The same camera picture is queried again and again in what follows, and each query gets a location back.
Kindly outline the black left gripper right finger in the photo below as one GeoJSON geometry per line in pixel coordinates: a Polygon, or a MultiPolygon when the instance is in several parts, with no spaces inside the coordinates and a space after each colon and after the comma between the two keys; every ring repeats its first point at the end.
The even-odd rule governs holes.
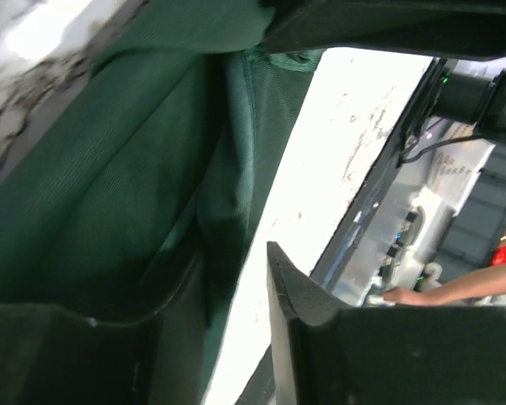
{"type": "Polygon", "coordinates": [[[353,307],[266,253],[277,403],[506,404],[506,307],[353,307]]]}

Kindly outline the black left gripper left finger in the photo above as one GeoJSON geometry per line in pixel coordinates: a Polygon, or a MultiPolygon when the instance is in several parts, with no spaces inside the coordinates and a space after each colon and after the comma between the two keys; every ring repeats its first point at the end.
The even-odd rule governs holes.
{"type": "Polygon", "coordinates": [[[0,305],[0,404],[196,404],[204,321],[202,254],[190,253],[102,319],[57,305],[0,305]]]}

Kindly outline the dark green cloth napkin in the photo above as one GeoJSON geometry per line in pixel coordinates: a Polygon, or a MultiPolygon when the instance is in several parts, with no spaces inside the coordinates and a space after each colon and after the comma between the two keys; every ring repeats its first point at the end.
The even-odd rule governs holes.
{"type": "Polygon", "coordinates": [[[321,51],[270,54],[259,1],[151,1],[0,186],[0,303],[114,305],[187,227],[207,255],[202,379],[321,51]]]}

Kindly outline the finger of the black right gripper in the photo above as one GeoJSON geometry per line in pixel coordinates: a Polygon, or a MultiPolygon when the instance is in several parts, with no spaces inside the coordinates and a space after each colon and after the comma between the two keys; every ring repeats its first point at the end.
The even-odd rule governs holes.
{"type": "Polygon", "coordinates": [[[505,57],[506,1],[270,1],[272,53],[335,46],[433,57],[505,57]]]}

